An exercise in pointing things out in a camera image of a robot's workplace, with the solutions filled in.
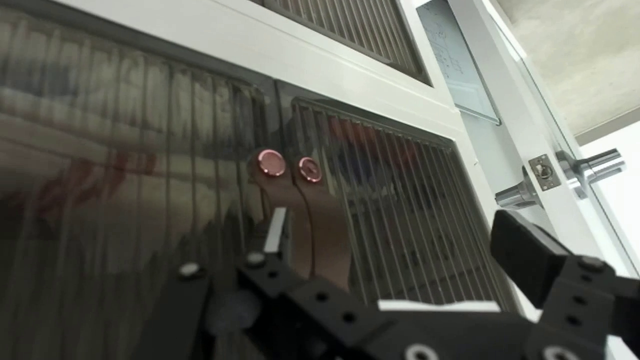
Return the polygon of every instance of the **metal grille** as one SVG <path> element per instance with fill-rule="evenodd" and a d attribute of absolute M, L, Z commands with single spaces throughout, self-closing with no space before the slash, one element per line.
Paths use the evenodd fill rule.
<path fill-rule="evenodd" d="M 397 0 L 254 0 L 431 84 Z"/>
<path fill-rule="evenodd" d="M 348 205 L 354 292 L 367 301 L 512 306 L 455 144 L 306 101 L 292 117 L 292 144 L 324 161 Z"/>
<path fill-rule="evenodd" d="M 231 288 L 265 237 L 247 173 L 265 146 L 323 160 L 371 306 L 512 306 L 450 141 L 288 90 L 0 7 L 0 357 L 128 357 L 185 259 Z M 217 349 L 254 357 L 241 335 Z"/>

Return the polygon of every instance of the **metal latch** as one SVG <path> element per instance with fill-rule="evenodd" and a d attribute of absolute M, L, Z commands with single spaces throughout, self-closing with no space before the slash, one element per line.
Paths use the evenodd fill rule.
<path fill-rule="evenodd" d="M 579 197 L 587 197 L 587 183 L 597 183 L 625 170 L 625 158 L 616 147 L 585 160 L 576 160 L 568 152 L 556 152 L 556 158 L 562 166 L 568 186 L 576 191 Z M 547 154 L 532 158 L 531 166 L 545 191 L 560 186 L 560 177 Z M 520 183 L 498 191 L 496 202 L 502 207 L 528 207 L 540 203 L 527 171 Z"/>

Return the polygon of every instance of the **door handle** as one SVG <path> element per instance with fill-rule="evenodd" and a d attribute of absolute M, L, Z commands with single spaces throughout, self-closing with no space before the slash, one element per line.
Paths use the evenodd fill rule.
<path fill-rule="evenodd" d="M 568 152 L 556 152 L 568 186 L 579 197 L 587 197 L 585 186 L 603 181 L 627 167 L 622 154 L 613 147 L 591 158 L 576 160 Z M 539 193 L 532 180 L 525 171 L 525 180 L 496 193 L 496 202 L 502 207 L 528 207 L 539 203 Z"/>
<path fill-rule="evenodd" d="M 568 152 L 558 152 L 556 158 L 579 197 L 587 197 L 585 186 L 603 181 L 627 167 L 622 154 L 613 147 L 591 158 L 576 160 Z"/>

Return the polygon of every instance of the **screw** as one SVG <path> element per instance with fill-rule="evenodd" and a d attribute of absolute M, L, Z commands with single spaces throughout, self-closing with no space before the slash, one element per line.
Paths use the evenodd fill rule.
<path fill-rule="evenodd" d="M 247 255 L 247 263 L 251 267 L 261 267 L 261 265 L 265 265 L 265 261 L 267 261 L 267 258 L 261 251 L 252 251 L 252 253 Z"/>
<path fill-rule="evenodd" d="M 545 360 L 580 360 L 573 349 L 562 346 L 547 346 L 543 356 Z"/>
<path fill-rule="evenodd" d="M 537 163 L 537 171 L 540 173 L 543 180 L 551 180 L 552 177 L 552 170 L 547 163 Z"/>
<path fill-rule="evenodd" d="M 286 171 L 286 161 L 280 152 L 267 147 L 258 154 L 258 167 L 272 177 L 280 177 Z"/>
<path fill-rule="evenodd" d="M 593 272 L 606 269 L 606 261 L 603 261 L 600 258 L 593 258 L 593 255 L 582 255 L 580 263 L 582 263 L 582 267 L 593 269 Z"/>
<path fill-rule="evenodd" d="M 201 272 L 201 263 L 197 263 L 197 261 L 186 261 L 181 265 L 182 278 L 194 278 L 198 272 Z"/>
<path fill-rule="evenodd" d="M 323 180 L 321 163 L 311 156 L 301 158 L 298 170 L 301 176 L 313 183 L 319 183 Z"/>
<path fill-rule="evenodd" d="M 404 360 L 439 360 L 439 351 L 427 344 L 413 344 L 404 349 Z"/>

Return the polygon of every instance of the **glass panel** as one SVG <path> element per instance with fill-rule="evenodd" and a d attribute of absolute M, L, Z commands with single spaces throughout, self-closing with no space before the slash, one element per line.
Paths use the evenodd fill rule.
<path fill-rule="evenodd" d="M 233 288 L 262 245 L 267 146 L 324 166 L 368 306 L 514 308 L 450 140 L 3 7 L 0 67 L 0 357 L 130 357 L 186 259 Z M 217 351 L 252 357 L 243 335 Z"/>
<path fill-rule="evenodd" d="M 418 7 L 418 16 L 470 134 L 488 186 L 495 193 L 501 193 L 514 183 L 523 183 L 527 173 L 516 144 L 502 126 L 449 2 L 431 0 Z M 545 229 L 555 232 L 551 218 L 537 199 L 528 207 L 518 207 L 518 212 Z"/>

